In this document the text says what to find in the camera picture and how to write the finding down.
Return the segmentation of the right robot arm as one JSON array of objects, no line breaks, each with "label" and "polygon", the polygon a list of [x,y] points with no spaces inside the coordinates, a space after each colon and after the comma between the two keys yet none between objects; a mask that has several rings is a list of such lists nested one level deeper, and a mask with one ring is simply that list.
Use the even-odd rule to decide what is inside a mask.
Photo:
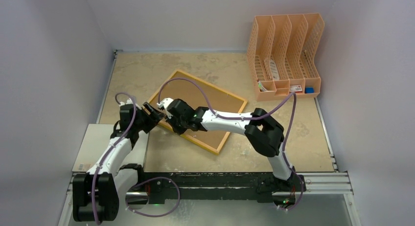
[{"label": "right robot arm", "polygon": [[276,187],[287,190],[294,184],[293,166],[285,153],[284,127],[261,108],[251,113],[229,113],[208,107],[193,109],[181,99],[165,98],[157,103],[166,113],[166,122],[181,135],[194,132],[223,131],[245,136],[257,153],[267,157]]}]

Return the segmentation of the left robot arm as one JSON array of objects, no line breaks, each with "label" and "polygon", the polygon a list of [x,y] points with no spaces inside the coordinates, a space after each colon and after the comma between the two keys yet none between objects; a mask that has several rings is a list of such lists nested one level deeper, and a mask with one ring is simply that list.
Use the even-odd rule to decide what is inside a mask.
[{"label": "left robot arm", "polygon": [[121,103],[119,120],[113,126],[109,144],[84,174],[74,176],[72,182],[72,212],[76,222],[114,221],[119,212],[121,191],[130,187],[141,191],[146,185],[141,164],[123,165],[139,139],[139,133],[149,133],[164,119],[164,114],[145,102]]}]

